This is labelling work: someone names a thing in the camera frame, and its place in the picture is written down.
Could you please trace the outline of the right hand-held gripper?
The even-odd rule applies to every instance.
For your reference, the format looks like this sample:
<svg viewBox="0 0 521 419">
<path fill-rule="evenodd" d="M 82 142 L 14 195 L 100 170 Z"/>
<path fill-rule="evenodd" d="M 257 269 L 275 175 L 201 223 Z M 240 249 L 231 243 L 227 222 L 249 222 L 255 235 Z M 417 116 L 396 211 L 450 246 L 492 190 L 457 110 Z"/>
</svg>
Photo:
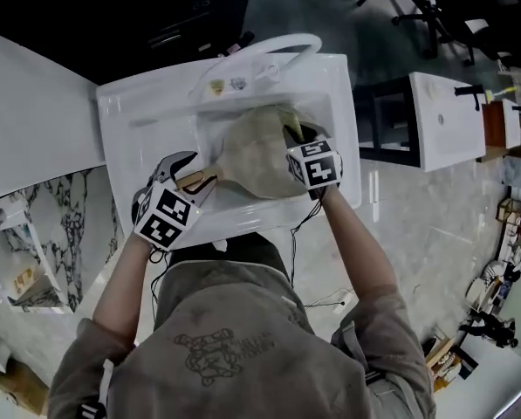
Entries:
<svg viewBox="0 0 521 419">
<path fill-rule="evenodd" d="M 320 126 L 301 123 L 302 142 L 295 131 L 284 129 L 286 158 L 292 176 L 303 184 L 311 199 L 320 198 L 332 185 L 339 185 L 343 176 L 343 161 L 332 147 L 333 140 L 322 140 Z"/>
</svg>

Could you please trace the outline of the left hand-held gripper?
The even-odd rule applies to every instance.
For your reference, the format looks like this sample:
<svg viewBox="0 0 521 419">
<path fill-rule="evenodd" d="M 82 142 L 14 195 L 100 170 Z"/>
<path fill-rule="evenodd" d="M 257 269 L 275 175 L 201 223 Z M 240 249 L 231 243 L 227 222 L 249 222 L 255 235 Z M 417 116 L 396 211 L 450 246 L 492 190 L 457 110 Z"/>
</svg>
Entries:
<svg viewBox="0 0 521 419">
<path fill-rule="evenodd" d="M 176 189 L 176 173 L 196 156 L 196 151 L 180 151 L 164 157 L 147 186 L 134 195 L 133 233 L 161 251 L 174 249 L 193 228 L 217 184 L 217 178 L 210 177 L 183 192 Z"/>
</svg>

